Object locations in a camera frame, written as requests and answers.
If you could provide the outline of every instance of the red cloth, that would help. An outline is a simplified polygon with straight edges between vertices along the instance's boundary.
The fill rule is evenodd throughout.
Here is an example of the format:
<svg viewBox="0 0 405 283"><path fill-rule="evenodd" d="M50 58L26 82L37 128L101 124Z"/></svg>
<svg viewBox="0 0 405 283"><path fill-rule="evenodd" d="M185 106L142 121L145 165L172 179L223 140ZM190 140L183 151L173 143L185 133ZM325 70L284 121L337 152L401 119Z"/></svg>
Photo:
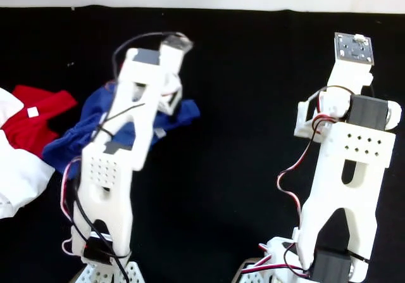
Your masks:
<svg viewBox="0 0 405 283"><path fill-rule="evenodd" d="M2 126L10 145L16 149L27 150L41 157L46 144L59 137L47 126L47 121L70 108L77 102L67 92L48 92L42 89L18 85L13 91L24 108L9 118ZM39 116L28 117L28 108L37 107Z"/></svg>

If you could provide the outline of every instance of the black backdrop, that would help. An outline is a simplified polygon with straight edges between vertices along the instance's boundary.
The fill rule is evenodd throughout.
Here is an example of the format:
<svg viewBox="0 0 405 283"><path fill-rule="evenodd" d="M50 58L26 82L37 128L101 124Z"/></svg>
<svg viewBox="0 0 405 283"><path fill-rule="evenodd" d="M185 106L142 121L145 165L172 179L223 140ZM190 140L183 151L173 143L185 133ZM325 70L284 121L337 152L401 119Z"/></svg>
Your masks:
<svg viewBox="0 0 405 283"><path fill-rule="evenodd" d="M245 258L260 255L257 243L290 236L294 204L276 190L275 176L306 145L292 135L296 106L325 85L334 32L371 36L376 95L405 106L403 15L93 6L0 9L0 19L1 87L71 92L80 106L50 123L62 133L111 78L110 56L121 42L155 30L182 31L195 42L181 77L201 119L157 144L132 186L132 258L149 283L228 283ZM380 195L367 282L401 282L405 273L402 126ZM285 178L302 199L317 153L314 147ZM58 208L59 183L55 175L39 199L0 220L1 282L68 282L79 271L78 258L60 250L69 228ZM341 246L346 229L336 217L320 242Z"/></svg>

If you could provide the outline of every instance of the white cloth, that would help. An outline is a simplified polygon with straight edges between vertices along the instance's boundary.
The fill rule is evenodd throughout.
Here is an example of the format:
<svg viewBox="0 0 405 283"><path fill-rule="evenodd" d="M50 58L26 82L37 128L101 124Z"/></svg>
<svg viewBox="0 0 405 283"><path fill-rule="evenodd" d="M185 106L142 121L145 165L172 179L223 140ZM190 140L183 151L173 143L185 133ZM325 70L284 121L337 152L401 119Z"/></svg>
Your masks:
<svg viewBox="0 0 405 283"><path fill-rule="evenodd" d="M24 104L18 98L0 88L0 128L22 108L24 108Z"/></svg>
<svg viewBox="0 0 405 283"><path fill-rule="evenodd" d="M19 208L37 198L54 171L38 156L11 147L0 130L0 218L13 217Z"/></svg>

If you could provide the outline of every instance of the crumpled fabric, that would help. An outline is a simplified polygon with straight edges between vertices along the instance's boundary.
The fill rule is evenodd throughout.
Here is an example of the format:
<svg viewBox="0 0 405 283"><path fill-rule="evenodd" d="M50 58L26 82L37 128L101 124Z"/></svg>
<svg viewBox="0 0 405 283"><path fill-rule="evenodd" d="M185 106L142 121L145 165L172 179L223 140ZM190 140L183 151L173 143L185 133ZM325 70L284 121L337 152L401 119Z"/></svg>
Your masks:
<svg viewBox="0 0 405 283"><path fill-rule="evenodd" d="M38 156L13 148L0 130L0 218L13 217L46 188L55 169Z"/></svg>
<svg viewBox="0 0 405 283"><path fill-rule="evenodd" d="M90 142L93 131L101 121L113 101L115 84L108 87L101 87L89 96L83 106L80 121L59 139L45 146L42 158L52 165L58 172L63 173L67 164L76 156L80 156L83 148ZM182 101L178 112L174 116L158 113L154 121L154 133L151 145L156 144L161 136L158 131L165 132L181 125L188 125L193 119L200 116L199 109L193 100ZM133 123L125 124L112 138L112 141L119 142L126 146L132 146L135 139ZM73 177L78 166L70 168L69 177Z"/></svg>
<svg viewBox="0 0 405 283"><path fill-rule="evenodd" d="M49 129L47 121L74 107L77 102L66 91L53 93L26 85L17 85L13 95L23 103L23 108L1 128L12 147L41 157L44 146L59 136ZM39 115L29 117L28 109L33 107Z"/></svg>
<svg viewBox="0 0 405 283"><path fill-rule="evenodd" d="M0 128L23 107L24 104L18 98L0 88Z"/></svg>

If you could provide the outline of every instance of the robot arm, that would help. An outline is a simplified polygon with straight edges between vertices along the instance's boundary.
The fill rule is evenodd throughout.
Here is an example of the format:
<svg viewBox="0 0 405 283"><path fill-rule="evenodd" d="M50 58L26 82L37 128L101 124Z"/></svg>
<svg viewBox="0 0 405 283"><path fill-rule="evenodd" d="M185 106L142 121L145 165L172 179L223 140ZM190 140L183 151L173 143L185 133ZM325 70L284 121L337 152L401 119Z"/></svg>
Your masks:
<svg viewBox="0 0 405 283"><path fill-rule="evenodd" d="M132 172L144 166L157 111L172 115L182 98L178 73L191 47L183 35L171 35L159 51L129 49L113 104L92 142L82 151L80 185L73 207L72 252L104 273L115 272L118 277L122 272L119 268L128 262ZM132 147L112 142L112 136L128 122L134 124L136 134Z"/></svg>
<svg viewBox="0 0 405 283"><path fill-rule="evenodd" d="M263 245L266 263L259 261L243 269L240 283L250 282L247 275L253 270L260 271L256 275L263 281L258 282L272 278L272 283L362 282L366 277L377 229L378 196L396 138L386 130L399 123L401 107L393 101L360 95L373 79L370 38L336 33L335 57L327 86L298 104L294 135L321 143L300 226L294 229L292 239L275 237ZM315 98L317 107L306 120L309 102ZM342 181L346 161L356 162L348 184ZM338 208L345 210L349 227L347 252L319 250L318 233ZM297 254L288 250L293 245ZM300 269L293 273L280 268L286 261Z"/></svg>

